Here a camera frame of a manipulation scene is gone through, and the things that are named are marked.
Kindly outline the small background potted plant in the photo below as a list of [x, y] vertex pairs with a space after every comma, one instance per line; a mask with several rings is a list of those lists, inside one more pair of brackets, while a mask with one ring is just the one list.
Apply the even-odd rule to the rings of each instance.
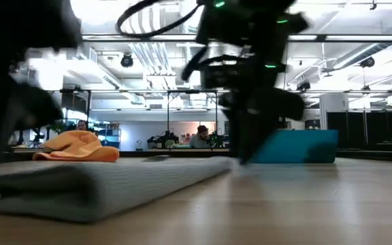
[[48, 126], [48, 128], [51, 131], [53, 131], [53, 132], [55, 132], [57, 134], [60, 134], [60, 133], [62, 133], [62, 132], [64, 132], [66, 130], [66, 124], [63, 121], [56, 121], [56, 122], [50, 124]]

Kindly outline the black aluminium table frame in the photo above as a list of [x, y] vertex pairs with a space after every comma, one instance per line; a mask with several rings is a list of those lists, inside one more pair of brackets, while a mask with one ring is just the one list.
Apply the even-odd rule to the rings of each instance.
[[[15, 149], [13, 152], [4, 152], [1, 161], [30, 161], [38, 149]], [[178, 158], [208, 158], [208, 157], [231, 157], [226, 149], [196, 149], [196, 150], [150, 150], [150, 151], [120, 151], [121, 158], [146, 158], [166, 154]], [[336, 150], [336, 157], [347, 159], [367, 159], [376, 161], [392, 161], [392, 151], [370, 150]]]

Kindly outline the blue storage bins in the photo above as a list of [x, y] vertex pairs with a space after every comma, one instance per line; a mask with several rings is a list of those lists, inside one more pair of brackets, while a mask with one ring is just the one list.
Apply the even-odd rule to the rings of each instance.
[[120, 148], [120, 129], [100, 129], [97, 132], [97, 137], [102, 146]]

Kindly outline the long ceiling light bar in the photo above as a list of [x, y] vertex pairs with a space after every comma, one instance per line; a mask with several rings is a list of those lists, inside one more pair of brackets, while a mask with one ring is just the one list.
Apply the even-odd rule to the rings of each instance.
[[[84, 42], [195, 42], [194, 34], [164, 34], [149, 39], [123, 37], [117, 34], [91, 34], [83, 35]], [[391, 35], [290, 35], [289, 42], [295, 43], [392, 43]]]

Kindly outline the black cabinets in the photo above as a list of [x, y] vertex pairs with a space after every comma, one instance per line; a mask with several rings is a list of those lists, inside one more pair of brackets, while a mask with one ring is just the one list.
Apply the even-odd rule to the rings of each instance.
[[338, 149], [375, 149], [392, 140], [392, 112], [327, 112], [327, 128], [338, 132]]

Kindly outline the grey microfiber towel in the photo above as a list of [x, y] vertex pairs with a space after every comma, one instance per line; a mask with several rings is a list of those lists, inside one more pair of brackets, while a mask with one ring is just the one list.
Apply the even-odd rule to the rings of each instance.
[[0, 164], [0, 213], [91, 223], [231, 169], [228, 157]]

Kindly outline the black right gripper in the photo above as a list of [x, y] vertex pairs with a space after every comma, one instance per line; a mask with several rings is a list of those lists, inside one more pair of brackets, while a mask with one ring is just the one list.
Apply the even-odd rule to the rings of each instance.
[[278, 128], [278, 117], [304, 117], [301, 95], [279, 88], [233, 88], [219, 97], [229, 118], [229, 148], [241, 164], [247, 164]]

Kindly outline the orange microfiber towel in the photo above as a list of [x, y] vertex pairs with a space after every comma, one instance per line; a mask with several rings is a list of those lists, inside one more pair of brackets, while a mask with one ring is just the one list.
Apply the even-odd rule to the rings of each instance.
[[90, 131], [65, 131], [43, 143], [50, 152], [36, 152], [34, 161], [97, 161], [113, 163], [120, 157], [119, 149], [103, 146]]

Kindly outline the teal plastic basket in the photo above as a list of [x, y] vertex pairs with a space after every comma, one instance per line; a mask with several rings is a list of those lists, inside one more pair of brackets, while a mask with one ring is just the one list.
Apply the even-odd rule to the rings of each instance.
[[280, 130], [260, 147], [253, 163], [333, 163], [338, 146], [336, 130]]

